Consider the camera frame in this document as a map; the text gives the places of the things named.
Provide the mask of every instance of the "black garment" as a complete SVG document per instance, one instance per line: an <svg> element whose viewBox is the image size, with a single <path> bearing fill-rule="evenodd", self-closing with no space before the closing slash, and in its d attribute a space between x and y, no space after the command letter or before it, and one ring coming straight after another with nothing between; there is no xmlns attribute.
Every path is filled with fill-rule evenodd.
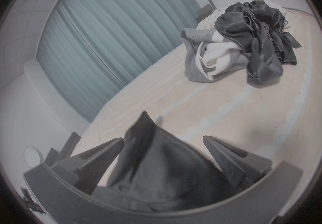
<svg viewBox="0 0 322 224"><path fill-rule="evenodd" d="M125 135L107 187L92 196L124 209L165 212L210 205L234 194L210 160L143 112Z"/></svg>
<svg viewBox="0 0 322 224"><path fill-rule="evenodd" d="M249 59L247 74L259 83L280 77L282 64L297 64L293 48L301 45L283 31L286 24L282 13L263 1L231 5L215 22L221 35L241 47Z"/></svg>

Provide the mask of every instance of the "curtain fold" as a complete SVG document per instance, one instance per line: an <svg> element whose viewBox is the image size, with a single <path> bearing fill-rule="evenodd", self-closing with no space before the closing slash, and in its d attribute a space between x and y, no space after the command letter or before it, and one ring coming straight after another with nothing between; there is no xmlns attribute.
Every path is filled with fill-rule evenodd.
<svg viewBox="0 0 322 224"><path fill-rule="evenodd" d="M197 26L195 0L59 0L37 59L62 97L91 122L104 104Z"/></svg>

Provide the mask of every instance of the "beige bed sheet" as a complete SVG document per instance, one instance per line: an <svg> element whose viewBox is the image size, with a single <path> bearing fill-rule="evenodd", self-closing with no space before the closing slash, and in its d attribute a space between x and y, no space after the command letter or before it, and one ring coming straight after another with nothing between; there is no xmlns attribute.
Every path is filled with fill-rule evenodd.
<svg viewBox="0 0 322 224"><path fill-rule="evenodd" d="M199 149L204 135L218 137L252 153L302 168L303 178L282 214L304 191L322 152L322 34L308 14L288 13L290 33L302 48L298 65L284 65L283 76L261 88L247 84L246 70L210 84L188 81L186 50L180 45L147 69L100 111L73 155L124 137L139 115L150 117L176 137ZM99 185L105 186L117 159Z"/></svg>

